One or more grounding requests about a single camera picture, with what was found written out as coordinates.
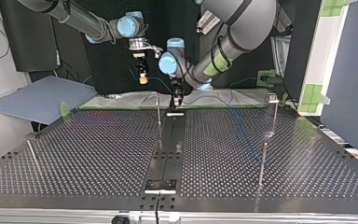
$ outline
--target metal pin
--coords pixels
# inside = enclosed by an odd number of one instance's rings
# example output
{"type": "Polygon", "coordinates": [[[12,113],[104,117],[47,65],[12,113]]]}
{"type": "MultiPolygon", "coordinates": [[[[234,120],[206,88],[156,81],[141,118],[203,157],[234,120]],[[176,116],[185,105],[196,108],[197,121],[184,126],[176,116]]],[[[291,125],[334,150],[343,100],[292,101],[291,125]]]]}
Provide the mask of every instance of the metal pin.
{"type": "Polygon", "coordinates": [[[263,177],[264,177],[264,164],[266,163],[266,156],[267,156],[267,147],[268,143],[263,145],[263,151],[261,155],[261,166],[260,166],[260,177],[258,177],[258,186],[260,188],[263,187],[263,177]]]}
{"type": "Polygon", "coordinates": [[[275,104],[274,122],[275,122],[275,120],[277,119],[278,105],[279,105],[279,102],[275,104]]]}
{"type": "Polygon", "coordinates": [[[159,104],[159,94],[158,94],[158,93],[157,93],[156,105],[157,105],[157,116],[158,116],[159,139],[161,139],[161,137],[162,137],[162,130],[161,130],[161,109],[160,109],[160,104],[159,104]]]}
{"type": "Polygon", "coordinates": [[[34,160],[37,160],[36,154],[34,154],[34,148],[32,147],[31,141],[27,140],[28,148],[31,150],[31,154],[34,160]]]}

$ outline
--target black cable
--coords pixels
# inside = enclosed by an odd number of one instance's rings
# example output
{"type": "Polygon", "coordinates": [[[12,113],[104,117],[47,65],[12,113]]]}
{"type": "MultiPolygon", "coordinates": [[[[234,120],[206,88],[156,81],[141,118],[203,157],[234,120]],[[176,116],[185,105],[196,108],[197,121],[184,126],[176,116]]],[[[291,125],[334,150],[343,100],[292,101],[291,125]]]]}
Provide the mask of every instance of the black cable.
{"type": "Polygon", "coordinates": [[[215,43],[217,41],[217,37],[220,35],[220,32],[223,29],[223,26],[225,26],[225,23],[222,22],[222,24],[219,26],[219,29],[217,29],[216,34],[214,34],[213,40],[212,40],[212,45],[211,45],[211,61],[212,61],[212,65],[213,68],[220,74],[222,74],[223,72],[220,71],[220,69],[216,66],[216,63],[214,62],[214,47],[215,47],[215,43]]]}
{"type": "Polygon", "coordinates": [[[76,74],[77,78],[74,77],[74,76],[72,75],[72,73],[70,73],[70,76],[73,77],[74,79],[77,79],[77,82],[80,82],[80,75],[79,75],[78,72],[75,70],[75,68],[73,68],[73,67],[71,66],[71,64],[67,63],[67,62],[64,61],[63,59],[61,59],[61,62],[62,62],[62,65],[63,65],[67,70],[68,70],[68,67],[69,67],[69,69],[72,70],[72,71],[76,74]]]}
{"type": "Polygon", "coordinates": [[[157,205],[156,205],[156,224],[159,224],[159,216],[158,216],[158,206],[159,206],[159,197],[161,196],[161,193],[158,195],[157,205]]]}
{"type": "Polygon", "coordinates": [[[231,60],[228,58],[228,56],[226,55],[226,53],[223,51],[223,47],[222,47],[222,39],[223,36],[220,35],[219,38],[217,38],[217,46],[219,47],[220,53],[222,54],[223,58],[226,60],[227,62],[227,68],[230,68],[232,66],[231,60]]]}

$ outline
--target gray robot arm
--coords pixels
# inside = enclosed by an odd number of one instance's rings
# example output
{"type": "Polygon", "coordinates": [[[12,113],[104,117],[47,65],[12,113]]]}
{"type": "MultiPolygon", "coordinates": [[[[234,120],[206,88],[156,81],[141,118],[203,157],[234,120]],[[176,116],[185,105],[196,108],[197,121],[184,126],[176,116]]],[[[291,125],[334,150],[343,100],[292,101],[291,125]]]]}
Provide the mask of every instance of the gray robot arm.
{"type": "Polygon", "coordinates": [[[132,56],[137,60],[137,69],[140,74],[140,83],[147,84],[148,65],[145,51],[152,49],[156,58],[159,58],[162,49],[152,46],[145,38],[145,25],[142,12],[128,12],[124,17],[106,21],[91,12],[88,12],[72,0],[18,0],[29,9],[49,14],[59,20],[60,23],[68,24],[86,35],[92,44],[128,38],[132,56]]]}
{"type": "Polygon", "coordinates": [[[196,65],[186,64],[184,43],[172,45],[181,41],[177,38],[168,41],[168,52],[159,61],[162,73],[172,78],[185,77],[196,90],[207,89],[213,78],[227,71],[234,60],[258,48],[276,17],[276,0],[204,0],[203,4],[228,26],[227,34],[196,65]]]}

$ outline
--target green tape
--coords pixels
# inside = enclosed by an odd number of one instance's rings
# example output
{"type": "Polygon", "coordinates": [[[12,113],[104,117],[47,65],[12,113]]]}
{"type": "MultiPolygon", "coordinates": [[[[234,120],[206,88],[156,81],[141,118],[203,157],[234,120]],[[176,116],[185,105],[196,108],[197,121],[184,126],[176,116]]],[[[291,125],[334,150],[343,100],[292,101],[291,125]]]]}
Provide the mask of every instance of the green tape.
{"type": "Polygon", "coordinates": [[[257,87],[274,88],[273,84],[268,84],[267,82],[261,80],[261,78],[263,78],[263,77],[276,77],[276,76],[277,76],[277,71],[274,70],[274,69],[258,71],[257,87]]]}
{"type": "MultiPolygon", "coordinates": [[[[226,61],[225,58],[223,58],[222,54],[219,53],[215,58],[214,58],[214,64],[216,65],[217,69],[220,70],[220,72],[226,72],[229,67],[228,67],[228,62],[226,61]]],[[[219,71],[217,71],[212,62],[211,64],[209,64],[209,66],[205,69],[204,74],[210,77],[214,77],[217,74],[219,74],[219,71]]]]}
{"type": "Polygon", "coordinates": [[[68,120],[72,117],[72,113],[68,110],[66,102],[61,102],[61,116],[63,120],[68,120]]]}
{"type": "Polygon", "coordinates": [[[323,85],[306,85],[300,112],[316,113],[318,111],[318,106],[322,102],[322,88],[323,85]]]}
{"type": "Polygon", "coordinates": [[[342,8],[345,7],[345,4],[345,0],[325,0],[322,17],[341,16],[342,8]]]}

